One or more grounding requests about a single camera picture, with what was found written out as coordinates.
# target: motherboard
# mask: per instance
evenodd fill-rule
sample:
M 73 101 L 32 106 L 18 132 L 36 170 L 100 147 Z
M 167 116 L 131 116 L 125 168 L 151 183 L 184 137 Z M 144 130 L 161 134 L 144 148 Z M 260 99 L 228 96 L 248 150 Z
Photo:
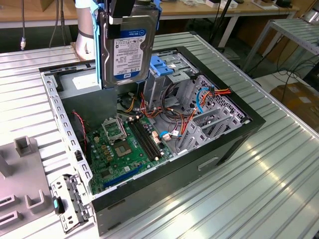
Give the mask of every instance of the motherboard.
M 146 117 L 126 122 L 104 122 L 99 129 L 88 133 L 93 194 L 172 157 L 165 142 L 154 142 L 154 134 L 157 132 Z M 121 138 L 115 139 L 115 135 L 121 135 Z

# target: workbench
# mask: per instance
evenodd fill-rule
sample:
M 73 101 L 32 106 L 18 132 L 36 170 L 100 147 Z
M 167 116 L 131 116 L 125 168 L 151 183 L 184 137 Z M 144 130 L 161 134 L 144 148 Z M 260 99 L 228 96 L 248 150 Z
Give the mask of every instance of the workbench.
M 63 1 L 64 18 L 66 25 L 77 25 L 76 8 L 73 0 Z M 216 17 L 217 7 L 211 8 L 205 4 L 197 6 L 187 6 L 184 3 L 162 2 L 161 20 L 172 19 L 194 19 L 194 18 L 211 18 Z M 237 8 L 230 8 L 226 13 L 226 17 L 231 17 L 224 35 L 219 43 L 219 47 L 224 47 L 232 32 L 238 18 L 240 16 L 261 16 L 261 15 L 287 15 L 287 18 L 293 18 L 299 9 L 295 6 L 292 8 L 279 8 L 272 10 L 263 10 L 254 5 L 249 0 L 245 0 L 243 4 L 238 4 Z M 25 26 L 54 26 L 55 24 L 55 1 L 44 11 L 25 10 Z M 22 27 L 21 9 L 9 6 L 3 6 L 0 9 L 0 28 Z
M 154 50 L 185 46 L 266 123 L 224 164 L 103 238 L 312 238 L 319 229 L 319 135 L 198 35 L 160 35 Z M 0 144 L 35 137 L 47 180 L 72 170 L 39 67 L 77 61 L 71 46 L 0 55 Z M 64 235 L 53 212 L 3 239 L 98 238 L 92 221 Z

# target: green motherboard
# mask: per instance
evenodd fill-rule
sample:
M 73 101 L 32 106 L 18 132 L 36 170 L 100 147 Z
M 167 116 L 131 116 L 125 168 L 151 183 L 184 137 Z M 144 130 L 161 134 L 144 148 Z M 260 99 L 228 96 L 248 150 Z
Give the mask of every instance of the green motherboard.
M 146 117 L 141 118 L 139 122 L 146 132 L 156 131 Z M 107 186 L 111 186 L 108 183 L 115 184 L 115 181 L 119 183 L 172 157 L 169 148 L 164 143 L 161 143 L 161 147 L 158 145 L 156 147 L 163 153 L 162 156 L 158 160 L 150 160 L 128 123 L 124 122 L 123 125 L 127 134 L 126 140 L 117 140 L 113 145 L 109 143 L 102 126 L 87 134 L 91 142 L 92 163 L 90 168 L 93 178 L 90 181 L 90 185 L 93 194 L 100 193 Z M 117 124 L 108 125 L 107 131 L 109 136 L 110 132 L 112 132 L 112 135 L 119 133 Z M 153 140 L 152 135 L 148 134 L 148 137 Z

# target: hard drive label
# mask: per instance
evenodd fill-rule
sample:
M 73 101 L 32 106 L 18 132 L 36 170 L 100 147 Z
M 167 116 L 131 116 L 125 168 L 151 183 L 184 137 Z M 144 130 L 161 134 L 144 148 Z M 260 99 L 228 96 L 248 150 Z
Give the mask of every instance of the hard drive label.
M 143 50 L 141 44 L 145 41 L 146 30 L 124 30 L 121 38 L 114 40 L 113 74 L 118 80 L 138 75 L 142 67 Z

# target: ribbed metal surface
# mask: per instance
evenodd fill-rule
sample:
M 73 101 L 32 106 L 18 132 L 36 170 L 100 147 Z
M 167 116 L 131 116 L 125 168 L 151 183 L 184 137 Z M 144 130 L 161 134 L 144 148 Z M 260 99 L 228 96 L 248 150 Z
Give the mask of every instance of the ribbed metal surface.
M 311 238 L 319 229 L 318 135 L 189 33 L 156 37 L 186 46 L 267 121 L 225 164 L 123 223 L 110 238 Z M 0 143 L 35 136 L 48 181 L 71 167 L 37 68 L 75 61 L 70 47 L 0 55 Z M 3 238 L 65 238 L 53 213 Z M 95 238 L 92 222 L 68 238 Z
M 271 27 L 313 54 L 319 54 L 318 25 L 311 25 L 302 19 L 279 19 L 272 20 Z

